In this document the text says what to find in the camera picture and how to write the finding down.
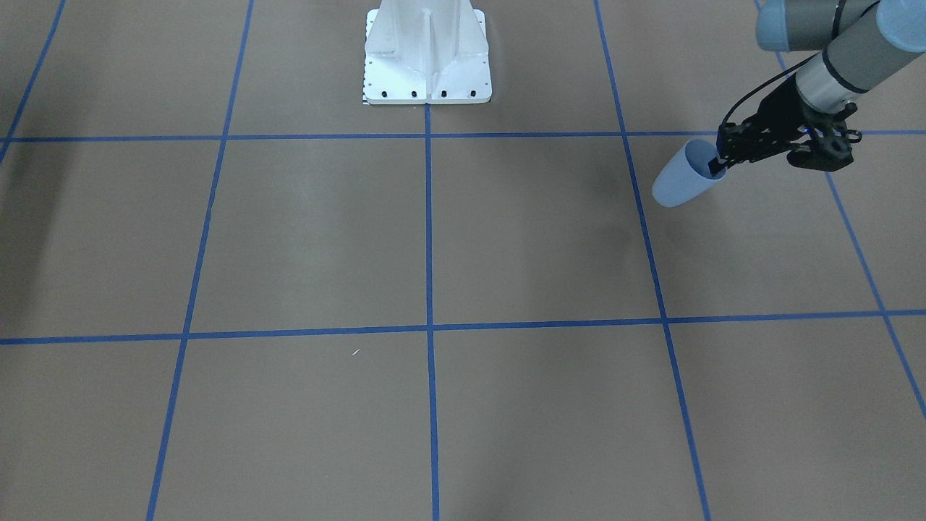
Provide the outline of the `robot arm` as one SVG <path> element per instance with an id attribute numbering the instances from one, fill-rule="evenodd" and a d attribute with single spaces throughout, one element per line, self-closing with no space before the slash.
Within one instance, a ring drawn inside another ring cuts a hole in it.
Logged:
<path id="1" fill-rule="evenodd" d="M 767 51 L 812 56 L 767 81 L 754 115 L 724 119 L 708 178 L 734 165 L 784 154 L 801 169 L 853 162 L 861 133 L 848 128 L 857 99 L 924 53 L 922 1 L 767 1 L 755 39 Z"/>

